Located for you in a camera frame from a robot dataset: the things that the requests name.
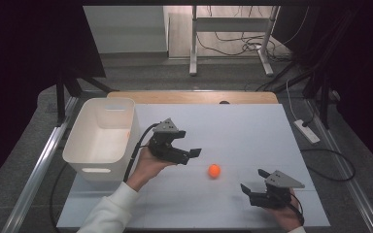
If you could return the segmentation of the black metal stand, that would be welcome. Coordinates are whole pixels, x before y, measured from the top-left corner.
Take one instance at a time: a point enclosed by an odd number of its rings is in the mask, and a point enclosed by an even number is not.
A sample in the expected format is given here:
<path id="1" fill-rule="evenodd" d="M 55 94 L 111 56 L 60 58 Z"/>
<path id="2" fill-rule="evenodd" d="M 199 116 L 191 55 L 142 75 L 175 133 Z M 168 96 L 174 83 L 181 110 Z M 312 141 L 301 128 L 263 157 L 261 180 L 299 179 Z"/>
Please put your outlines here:
<path id="1" fill-rule="evenodd" d="M 323 61 L 317 62 L 315 65 L 308 67 L 299 75 L 287 80 L 286 83 L 273 87 L 273 84 L 283 77 L 291 68 L 296 66 L 298 62 L 293 59 L 282 71 L 278 74 L 272 75 L 272 80 L 261 84 L 256 91 L 271 91 L 273 93 L 280 93 L 286 89 L 287 86 L 293 86 L 304 80 L 308 80 L 305 84 L 302 95 L 304 98 L 313 99 L 320 94 L 319 113 L 323 126 L 328 129 L 328 104 L 330 101 L 330 78 L 325 72 L 325 64 Z"/>
<path id="2" fill-rule="evenodd" d="M 66 105 L 64 89 L 67 89 L 72 97 L 80 97 L 84 92 L 78 82 L 82 79 L 87 83 L 97 87 L 105 93 L 113 92 L 114 89 L 97 81 L 94 77 L 86 74 L 84 71 L 68 67 L 62 68 L 56 80 L 56 106 L 57 106 L 57 125 L 60 126 L 66 120 Z"/>

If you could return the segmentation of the white plastic bin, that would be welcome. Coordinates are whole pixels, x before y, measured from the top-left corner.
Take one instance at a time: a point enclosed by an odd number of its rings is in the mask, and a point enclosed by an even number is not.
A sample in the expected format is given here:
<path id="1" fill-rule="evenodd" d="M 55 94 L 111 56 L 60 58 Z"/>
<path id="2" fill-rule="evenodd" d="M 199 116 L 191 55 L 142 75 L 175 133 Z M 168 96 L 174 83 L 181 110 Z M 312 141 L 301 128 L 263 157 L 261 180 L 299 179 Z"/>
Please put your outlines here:
<path id="1" fill-rule="evenodd" d="M 132 99 L 92 98 L 83 104 L 62 156 L 87 181 L 122 181 L 139 139 Z"/>

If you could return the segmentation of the person's right hand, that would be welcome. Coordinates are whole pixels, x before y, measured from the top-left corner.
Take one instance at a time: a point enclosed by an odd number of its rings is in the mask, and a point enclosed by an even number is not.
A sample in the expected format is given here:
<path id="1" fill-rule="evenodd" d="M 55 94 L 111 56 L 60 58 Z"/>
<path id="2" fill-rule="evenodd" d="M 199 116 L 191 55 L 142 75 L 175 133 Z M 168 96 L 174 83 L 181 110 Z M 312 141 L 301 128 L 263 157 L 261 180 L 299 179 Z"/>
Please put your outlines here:
<path id="1" fill-rule="evenodd" d="M 296 212 L 294 212 L 290 207 L 285 207 L 279 210 L 267 209 L 267 212 L 275 218 L 280 227 L 287 233 L 302 226 Z"/>

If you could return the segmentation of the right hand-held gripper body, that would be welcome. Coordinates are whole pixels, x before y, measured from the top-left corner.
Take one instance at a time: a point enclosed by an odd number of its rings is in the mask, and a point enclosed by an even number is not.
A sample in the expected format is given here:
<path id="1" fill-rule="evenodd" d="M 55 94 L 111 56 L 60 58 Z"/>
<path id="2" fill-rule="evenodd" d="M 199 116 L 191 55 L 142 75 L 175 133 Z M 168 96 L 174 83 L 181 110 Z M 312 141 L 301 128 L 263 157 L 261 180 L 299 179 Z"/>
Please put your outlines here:
<path id="1" fill-rule="evenodd" d="M 292 188 L 304 188 L 305 185 L 289 175 L 276 170 L 264 179 L 264 193 L 252 192 L 249 196 L 252 206 L 268 209 L 282 209 L 291 202 Z"/>

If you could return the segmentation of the person's left hand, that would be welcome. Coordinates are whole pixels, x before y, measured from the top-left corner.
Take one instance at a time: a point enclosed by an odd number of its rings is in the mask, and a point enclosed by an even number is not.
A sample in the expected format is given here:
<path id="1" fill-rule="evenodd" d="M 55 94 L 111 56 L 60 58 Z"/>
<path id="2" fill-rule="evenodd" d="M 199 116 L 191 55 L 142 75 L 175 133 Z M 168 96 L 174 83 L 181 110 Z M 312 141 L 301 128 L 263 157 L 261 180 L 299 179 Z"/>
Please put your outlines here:
<path id="1" fill-rule="evenodd" d="M 125 183 L 133 190 L 139 191 L 149 180 L 171 165 L 172 162 L 158 159 L 152 155 L 148 148 L 143 148 L 140 151 L 134 172 Z"/>

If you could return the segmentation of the orange ball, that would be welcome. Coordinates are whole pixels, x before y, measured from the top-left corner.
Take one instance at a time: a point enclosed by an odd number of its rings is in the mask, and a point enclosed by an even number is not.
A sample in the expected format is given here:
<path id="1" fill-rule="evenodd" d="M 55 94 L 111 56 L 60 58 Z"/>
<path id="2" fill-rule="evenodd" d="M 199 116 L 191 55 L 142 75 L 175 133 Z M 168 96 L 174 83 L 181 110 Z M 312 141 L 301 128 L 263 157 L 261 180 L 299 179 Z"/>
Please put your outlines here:
<path id="1" fill-rule="evenodd" d="M 220 176 L 220 166 L 218 164 L 211 164 L 208 167 L 208 175 L 212 179 L 216 179 Z"/>

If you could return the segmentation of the white panel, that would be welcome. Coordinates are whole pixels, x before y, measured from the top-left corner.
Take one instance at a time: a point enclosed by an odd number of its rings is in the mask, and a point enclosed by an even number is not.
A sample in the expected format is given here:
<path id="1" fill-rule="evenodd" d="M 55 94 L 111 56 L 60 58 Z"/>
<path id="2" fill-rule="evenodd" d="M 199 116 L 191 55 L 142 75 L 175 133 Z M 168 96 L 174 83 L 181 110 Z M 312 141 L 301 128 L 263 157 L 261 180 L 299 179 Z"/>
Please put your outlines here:
<path id="1" fill-rule="evenodd" d="M 162 6 L 84 6 L 100 53 L 167 52 Z"/>

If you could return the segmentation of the white metal stand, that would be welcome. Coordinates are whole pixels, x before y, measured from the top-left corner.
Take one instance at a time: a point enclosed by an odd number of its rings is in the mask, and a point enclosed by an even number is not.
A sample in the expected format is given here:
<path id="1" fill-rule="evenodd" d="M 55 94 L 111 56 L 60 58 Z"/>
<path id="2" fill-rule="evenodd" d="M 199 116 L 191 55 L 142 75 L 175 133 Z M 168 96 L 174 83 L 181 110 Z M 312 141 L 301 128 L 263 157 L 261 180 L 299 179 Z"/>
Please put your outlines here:
<path id="1" fill-rule="evenodd" d="M 277 18 L 279 7 L 273 6 L 269 17 L 198 17 L 197 7 L 192 6 L 191 47 L 189 54 L 189 74 L 197 74 L 197 42 L 198 32 L 263 32 L 260 46 L 255 50 L 263 66 L 264 72 L 271 77 L 274 72 L 267 58 L 267 45 Z"/>

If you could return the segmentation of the wooden board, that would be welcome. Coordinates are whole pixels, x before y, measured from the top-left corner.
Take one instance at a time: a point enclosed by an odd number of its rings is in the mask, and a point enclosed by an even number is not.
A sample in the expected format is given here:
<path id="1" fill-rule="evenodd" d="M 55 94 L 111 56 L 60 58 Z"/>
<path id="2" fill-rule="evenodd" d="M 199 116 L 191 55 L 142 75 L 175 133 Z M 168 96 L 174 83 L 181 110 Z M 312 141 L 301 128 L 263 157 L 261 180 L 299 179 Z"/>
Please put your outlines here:
<path id="1" fill-rule="evenodd" d="M 137 104 L 278 104 L 272 92 L 245 91 L 113 91 L 108 98 L 130 98 Z"/>

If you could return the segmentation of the aluminium floor rail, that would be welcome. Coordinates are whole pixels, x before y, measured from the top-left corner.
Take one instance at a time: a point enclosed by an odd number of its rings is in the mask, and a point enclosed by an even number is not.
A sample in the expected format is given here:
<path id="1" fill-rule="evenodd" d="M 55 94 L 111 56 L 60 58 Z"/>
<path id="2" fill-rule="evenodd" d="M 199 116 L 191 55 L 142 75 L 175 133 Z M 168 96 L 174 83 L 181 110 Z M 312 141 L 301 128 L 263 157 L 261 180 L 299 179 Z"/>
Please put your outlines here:
<path id="1" fill-rule="evenodd" d="M 326 147 L 330 150 L 340 152 L 341 150 L 339 149 L 332 133 L 329 129 L 325 128 L 319 116 L 316 114 L 317 107 L 310 100 L 306 100 L 305 103 L 313 114 L 313 122 L 316 124 L 320 134 L 322 135 L 322 141 L 325 143 Z M 338 156 L 334 157 L 334 161 L 341 176 L 344 179 L 350 178 L 350 180 L 346 182 L 346 186 L 352 195 L 357 209 L 359 210 L 369 232 L 373 233 L 373 205 L 370 203 L 369 198 L 364 193 L 364 190 L 358 183 L 357 179 L 353 177 L 352 166 L 349 165 L 344 158 L 339 158 Z"/>
<path id="2" fill-rule="evenodd" d="M 78 97 L 68 99 L 65 107 L 65 118 L 51 132 L 1 233 L 18 233 L 21 228 L 78 102 Z"/>

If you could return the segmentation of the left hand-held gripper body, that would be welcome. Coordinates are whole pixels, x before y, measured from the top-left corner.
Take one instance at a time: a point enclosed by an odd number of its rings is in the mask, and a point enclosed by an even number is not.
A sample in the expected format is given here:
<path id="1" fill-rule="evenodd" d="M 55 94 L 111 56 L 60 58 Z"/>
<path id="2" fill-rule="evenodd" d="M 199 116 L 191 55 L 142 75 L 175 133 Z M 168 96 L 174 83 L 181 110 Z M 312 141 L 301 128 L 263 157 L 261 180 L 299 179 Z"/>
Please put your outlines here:
<path id="1" fill-rule="evenodd" d="M 175 164 L 187 165 L 189 152 L 176 149 L 172 146 L 172 142 L 176 140 L 176 133 L 179 131 L 171 118 L 167 118 L 159 123 L 153 129 L 153 136 L 150 138 L 148 144 L 153 156 Z"/>

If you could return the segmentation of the white power strip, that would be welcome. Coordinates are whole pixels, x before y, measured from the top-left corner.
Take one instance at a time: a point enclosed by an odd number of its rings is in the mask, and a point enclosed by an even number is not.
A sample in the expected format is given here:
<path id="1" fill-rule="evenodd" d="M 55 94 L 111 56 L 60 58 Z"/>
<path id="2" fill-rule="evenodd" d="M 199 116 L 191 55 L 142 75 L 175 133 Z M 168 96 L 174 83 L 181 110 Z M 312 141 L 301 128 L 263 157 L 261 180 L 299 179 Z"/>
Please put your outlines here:
<path id="1" fill-rule="evenodd" d="M 311 143 L 316 144 L 320 141 L 320 138 L 311 130 L 308 125 L 302 119 L 298 119 L 294 122 L 295 127 L 299 132 Z"/>

